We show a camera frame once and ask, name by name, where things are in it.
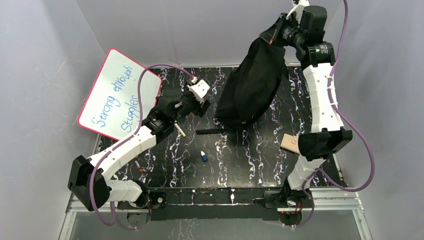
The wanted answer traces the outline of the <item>black student backpack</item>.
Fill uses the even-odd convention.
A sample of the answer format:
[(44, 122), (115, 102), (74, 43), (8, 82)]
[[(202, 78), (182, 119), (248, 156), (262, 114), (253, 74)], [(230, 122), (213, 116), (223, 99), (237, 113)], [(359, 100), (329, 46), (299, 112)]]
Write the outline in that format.
[(289, 77), (284, 47), (257, 38), (241, 64), (227, 78), (215, 109), (222, 128), (197, 129), (198, 135), (249, 128), (270, 107), (279, 86)]

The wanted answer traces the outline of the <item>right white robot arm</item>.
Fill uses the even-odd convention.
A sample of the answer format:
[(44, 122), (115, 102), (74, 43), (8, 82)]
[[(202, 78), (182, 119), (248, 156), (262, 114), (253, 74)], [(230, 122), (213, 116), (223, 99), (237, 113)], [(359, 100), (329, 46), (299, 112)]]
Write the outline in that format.
[(311, 130), (298, 137), (298, 160), (281, 194), (282, 202), (288, 207), (295, 207), (306, 196), (303, 191), (309, 188), (310, 175), (353, 138), (352, 131), (345, 129), (334, 109), (336, 100), (328, 96), (335, 92), (328, 79), (336, 58), (334, 46), (324, 40), (327, 10), (310, 5), (307, 0), (294, 0), (292, 4), (288, 13), (283, 12), (272, 27), (260, 34), (269, 45), (296, 49), (309, 89)]

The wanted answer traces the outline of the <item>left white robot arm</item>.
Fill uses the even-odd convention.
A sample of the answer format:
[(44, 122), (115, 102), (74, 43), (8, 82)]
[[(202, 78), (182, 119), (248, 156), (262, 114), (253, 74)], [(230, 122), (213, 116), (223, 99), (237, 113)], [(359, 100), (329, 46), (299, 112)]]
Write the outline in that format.
[(112, 176), (141, 153), (153, 148), (175, 130), (179, 118), (193, 113), (203, 117), (210, 106), (209, 87), (186, 87), (180, 99), (159, 97), (138, 130), (129, 133), (89, 158), (80, 155), (72, 162), (68, 189), (92, 212), (107, 202), (131, 202), (137, 208), (149, 203), (149, 189), (138, 180), (113, 180)]

